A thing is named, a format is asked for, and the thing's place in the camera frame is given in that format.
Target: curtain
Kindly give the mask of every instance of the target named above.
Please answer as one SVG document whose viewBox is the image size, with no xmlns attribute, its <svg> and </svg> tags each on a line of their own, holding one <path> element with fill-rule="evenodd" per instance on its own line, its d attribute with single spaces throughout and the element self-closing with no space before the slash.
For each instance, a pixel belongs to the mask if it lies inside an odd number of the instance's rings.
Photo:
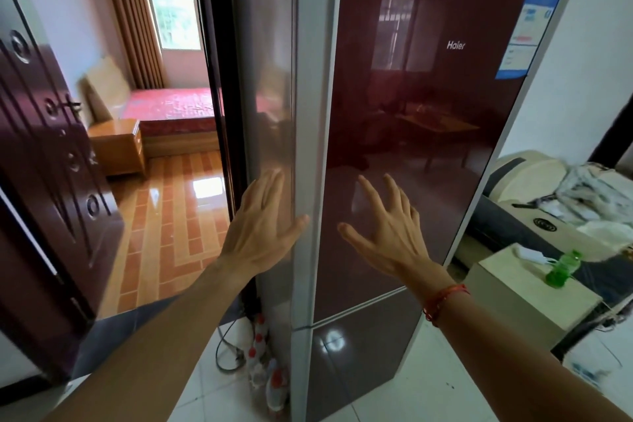
<svg viewBox="0 0 633 422">
<path fill-rule="evenodd" d="M 112 2 L 134 85 L 137 89 L 164 88 L 165 67 L 148 0 Z"/>
</svg>

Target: orange patterned floor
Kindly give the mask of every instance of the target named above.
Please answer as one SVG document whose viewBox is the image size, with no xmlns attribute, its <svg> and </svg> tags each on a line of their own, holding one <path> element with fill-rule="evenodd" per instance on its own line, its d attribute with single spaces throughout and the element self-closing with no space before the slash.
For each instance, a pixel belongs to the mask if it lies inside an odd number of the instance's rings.
<svg viewBox="0 0 633 422">
<path fill-rule="evenodd" d="M 147 180 L 110 180 L 125 221 L 99 318 L 171 297 L 220 254 L 228 210 L 219 152 L 149 160 Z"/>
</svg>

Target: refrigerator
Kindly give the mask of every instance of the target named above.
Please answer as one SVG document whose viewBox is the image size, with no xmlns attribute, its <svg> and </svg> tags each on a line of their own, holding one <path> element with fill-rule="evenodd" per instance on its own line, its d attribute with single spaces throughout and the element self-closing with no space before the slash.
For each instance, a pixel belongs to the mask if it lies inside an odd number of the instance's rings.
<svg viewBox="0 0 633 422">
<path fill-rule="evenodd" d="M 312 218 L 257 278 L 293 421 L 393 378 L 424 323 L 337 233 L 371 233 L 358 175 L 391 174 L 448 264 L 566 1 L 233 0 L 249 178 L 286 174 L 280 229 Z"/>
</svg>

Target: red bracelet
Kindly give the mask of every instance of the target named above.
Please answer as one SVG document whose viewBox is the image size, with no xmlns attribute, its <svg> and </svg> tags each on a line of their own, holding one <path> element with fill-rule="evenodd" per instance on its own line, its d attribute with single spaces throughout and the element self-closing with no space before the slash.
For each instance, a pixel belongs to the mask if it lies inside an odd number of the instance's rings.
<svg viewBox="0 0 633 422">
<path fill-rule="evenodd" d="M 442 310 L 442 306 L 444 306 L 444 301 L 449 295 L 455 292 L 470 293 L 464 284 L 455 284 L 440 290 L 432 298 L 429 298 L 426 304 L 424 304 L 423 311 L 424 315 L 427 317 L 427 321 L 437 327 L 437 318 Z"/>
</svg>

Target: blue and white sticker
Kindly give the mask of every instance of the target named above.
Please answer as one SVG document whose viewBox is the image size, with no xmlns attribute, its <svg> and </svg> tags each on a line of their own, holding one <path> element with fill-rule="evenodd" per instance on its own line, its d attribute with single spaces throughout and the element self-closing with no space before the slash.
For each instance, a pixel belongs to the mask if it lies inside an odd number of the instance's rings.
<svg viewBox="0 0 633 422">
<path fill-rule="evenodd" d="M 560 0 L 526 0 L 495 79 L 527 74 Z"/>
</svg>

